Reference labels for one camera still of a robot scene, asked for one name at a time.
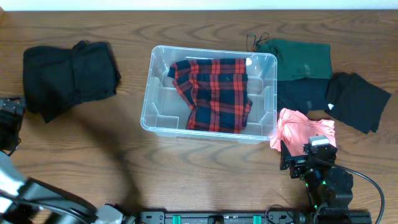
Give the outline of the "red navy plaid shirt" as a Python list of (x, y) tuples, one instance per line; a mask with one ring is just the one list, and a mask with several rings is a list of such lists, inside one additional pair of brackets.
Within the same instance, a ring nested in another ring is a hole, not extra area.
[(252, 101), (245, 58), (182, 60), (171, 64), (167, 76), (191, 109), (187, 129), (233, 134), (246, 129)]

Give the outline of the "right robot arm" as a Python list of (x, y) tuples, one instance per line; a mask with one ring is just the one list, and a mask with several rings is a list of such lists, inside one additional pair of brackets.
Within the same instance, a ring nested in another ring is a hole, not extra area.
[(280, 169), (292, 179), (305, 182), (311, 208), (306, 223), (348, 223), (348, 205), (353, 199), (353, 176), (335, 167), (337, 148), (324, 136), (310, 137), (303, 154), (294, 156), (280, 142)]

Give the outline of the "clear plastic storage container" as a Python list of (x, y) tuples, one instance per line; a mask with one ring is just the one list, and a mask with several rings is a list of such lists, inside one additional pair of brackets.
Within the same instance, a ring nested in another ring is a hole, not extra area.
[[(182, 60), (244, 58), (248, 71), (248, 97), (252, 108), (246, 129), (239, 134), (187, 130), (190, 108), (168, 77), (170, 66)], [(277, 127), (277, 58), (272, 54), (194, 49), (158, 45), (153, 48), (141, 126), (158, 136), (202, 138), (259, 144), (268, 141)]]

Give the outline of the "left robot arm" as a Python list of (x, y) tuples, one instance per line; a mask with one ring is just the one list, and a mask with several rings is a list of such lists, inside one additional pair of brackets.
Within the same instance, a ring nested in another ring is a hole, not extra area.
[(43, 209), (46, 223), (136, 223), (115, 205), (96, 208), (83, 198), (45, 182), (23, 176), (11, 161), (21, 139), (25, 103), (20, 98), (1, 99), (1, 223), (32, 223)]

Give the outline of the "green garment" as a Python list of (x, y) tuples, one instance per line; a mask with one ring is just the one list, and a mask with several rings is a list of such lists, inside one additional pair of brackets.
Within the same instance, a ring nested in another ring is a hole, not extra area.
[(246, 40), (252, 41), (251, 45), (246, 45), (246, 50), (272, 54), (276, 57), (279, 81), (332, 78), (329, 44), (272, 39), (267, 32), (260, 37), (248, 33)]

